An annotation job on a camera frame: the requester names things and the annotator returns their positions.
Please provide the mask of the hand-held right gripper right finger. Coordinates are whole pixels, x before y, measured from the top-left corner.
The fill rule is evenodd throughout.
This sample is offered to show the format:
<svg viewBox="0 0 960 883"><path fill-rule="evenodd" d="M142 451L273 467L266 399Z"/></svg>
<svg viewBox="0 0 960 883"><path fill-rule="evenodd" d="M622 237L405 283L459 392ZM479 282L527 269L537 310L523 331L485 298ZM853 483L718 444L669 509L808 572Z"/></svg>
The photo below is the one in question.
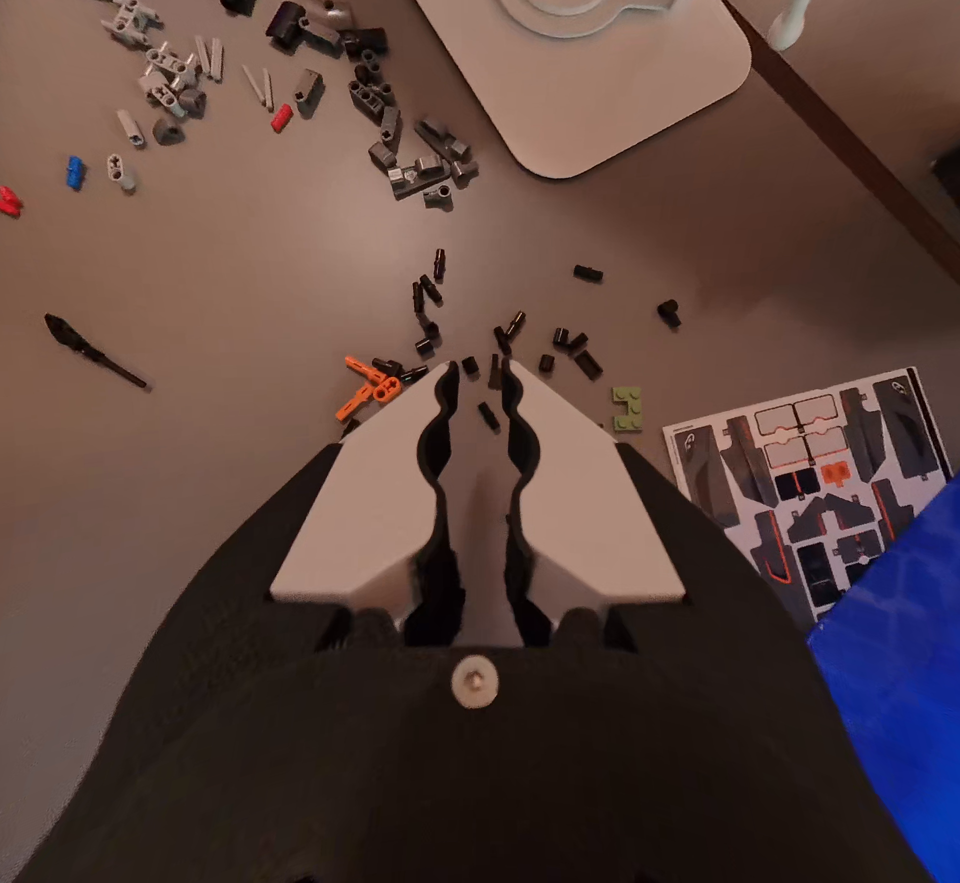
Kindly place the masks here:
<svg viewBox="0 0 960 883"><path fill-rule="evenodd" d="M517 628L681 601L682 580L613 438L516 361L502 364L501 391L519 475L505 564Z"/></svg>

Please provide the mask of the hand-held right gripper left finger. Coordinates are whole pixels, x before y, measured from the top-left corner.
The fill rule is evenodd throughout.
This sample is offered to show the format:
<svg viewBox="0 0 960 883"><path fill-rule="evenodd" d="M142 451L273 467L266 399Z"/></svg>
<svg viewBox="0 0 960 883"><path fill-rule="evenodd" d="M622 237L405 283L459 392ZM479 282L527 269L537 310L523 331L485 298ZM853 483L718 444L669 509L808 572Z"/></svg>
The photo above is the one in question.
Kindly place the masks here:
<svg viewBox="0 0 960 883"><path fill-rule="evenodd" d="M460 368L430 369L339 445L331 468L270 585L282 603L415 613L461 608L441 475Z"/></svg>

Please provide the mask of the pile of black lego pins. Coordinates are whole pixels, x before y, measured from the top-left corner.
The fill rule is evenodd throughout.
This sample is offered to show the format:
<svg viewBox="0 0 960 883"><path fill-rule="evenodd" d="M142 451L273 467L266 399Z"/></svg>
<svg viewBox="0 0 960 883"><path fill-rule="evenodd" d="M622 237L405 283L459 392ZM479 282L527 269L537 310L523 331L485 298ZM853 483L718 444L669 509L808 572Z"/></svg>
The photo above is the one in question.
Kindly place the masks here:
<svg viewBox="0 0 960 883"><path fill-rule="evenodd" d="M420 321L424 333L423 338L419 340L414 347L417 354L423 358L433 353L439 341L439 329L437 325L424 316L426 300L430 300L435 304L442 302L442 296L437 285L444 280L445 273L446 252L444 249L438 248L435 253L433 274L431 276L423 274L412 283L414 314ZM522 329L525 320L526 314L523 311L519 311L511 319L507 328L497 326L493 329L493 336L499 351L491 357L488 380L488 386L491 389L501 389L502 364L511 357L512 342L516 338L517 333ZM602 375L603 370L587 350L586 346L588 341L589 337L585 333L570 337L570 332L567 328L559 327L555 330L551 345L554 349L558 349L571 356L581 372L584 373L589 380L595 381ZM405 368L399 361L382 360L379 358L373 359L370 365L378 368L378 370L383 373L387 373L388 376L397 376L402 383L402 389L405 386L411 386L419 382L426 377L428 372L428 368L425 365Z"/></svg>

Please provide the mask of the black lego spike piece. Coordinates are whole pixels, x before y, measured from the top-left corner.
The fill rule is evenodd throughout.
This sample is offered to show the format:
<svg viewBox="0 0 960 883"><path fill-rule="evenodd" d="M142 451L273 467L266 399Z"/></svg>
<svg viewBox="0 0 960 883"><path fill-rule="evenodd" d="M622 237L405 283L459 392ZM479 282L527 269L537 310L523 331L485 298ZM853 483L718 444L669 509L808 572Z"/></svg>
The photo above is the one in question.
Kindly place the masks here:
<svg viewBox="0 0 960 883"><path fill-rule="evenodd" d="M89 340L79 334L65 319L54 313L44 313L44 322L54 339L66 349L70 349L92 364L114 373L126 382L145 392L152 387L137 374L111 359L104 351L94 346Z"/></svg>

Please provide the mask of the pile of dark lego connectors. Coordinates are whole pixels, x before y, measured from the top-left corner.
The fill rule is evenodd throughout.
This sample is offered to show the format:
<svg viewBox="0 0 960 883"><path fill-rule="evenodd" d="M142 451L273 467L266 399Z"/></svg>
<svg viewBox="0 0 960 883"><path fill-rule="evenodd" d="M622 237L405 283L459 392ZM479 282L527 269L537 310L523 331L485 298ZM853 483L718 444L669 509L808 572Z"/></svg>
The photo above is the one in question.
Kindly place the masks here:
<svg viewBox="0 0 960 883"><path fill-rule="evenodd" d="M470 185L478 175L478 162L470 144L438 118L426 116L414 119L414 133L429 150L411 164L402 164L402 108L383 69L390 51L383 27L361 25L346 1L284 0L271 16L265 36L287 55L302 46L335 57L345 55L354 73L347 84L351 104L378 128L368 155L387 177L393 197L401 201L421 196L428 209L452 210L453 188Z"/></svg>

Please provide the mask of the lego sticker sheet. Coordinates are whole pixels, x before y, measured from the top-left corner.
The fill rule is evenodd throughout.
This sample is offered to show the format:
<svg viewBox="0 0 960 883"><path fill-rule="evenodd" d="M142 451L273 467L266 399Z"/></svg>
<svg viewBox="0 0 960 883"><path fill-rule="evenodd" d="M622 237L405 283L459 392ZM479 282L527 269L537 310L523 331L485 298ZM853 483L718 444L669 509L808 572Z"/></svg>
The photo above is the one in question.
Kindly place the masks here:
<svg viewBox="0 0 960 883"><path fill-rule="evenodd" d="M803 633L954 472L913 365L662 430L678 489Z"/></svg>

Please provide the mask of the blue storage bin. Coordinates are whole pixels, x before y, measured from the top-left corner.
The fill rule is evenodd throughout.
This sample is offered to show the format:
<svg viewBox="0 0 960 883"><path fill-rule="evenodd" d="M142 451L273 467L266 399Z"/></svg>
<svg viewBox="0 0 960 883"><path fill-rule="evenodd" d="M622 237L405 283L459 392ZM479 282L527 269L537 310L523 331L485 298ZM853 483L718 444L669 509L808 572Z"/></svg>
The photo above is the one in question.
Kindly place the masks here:
<svg viewBox="0 0 960 883"><path fill-rule="evenodd" d="M808 636L870 784L936 881L959 880L959 480Z"/></svg>

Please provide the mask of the white stand with base plate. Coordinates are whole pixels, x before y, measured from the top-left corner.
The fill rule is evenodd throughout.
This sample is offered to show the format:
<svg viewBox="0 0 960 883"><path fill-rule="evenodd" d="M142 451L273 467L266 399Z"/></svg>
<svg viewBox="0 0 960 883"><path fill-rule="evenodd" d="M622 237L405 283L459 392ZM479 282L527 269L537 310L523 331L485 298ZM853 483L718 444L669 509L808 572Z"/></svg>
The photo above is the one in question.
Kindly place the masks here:
<svg viewBox="0 0 960 883"><path fill-rule="evenodd" d="M415 0L516 161L572 178L732 95L720 0Z"/></svg>

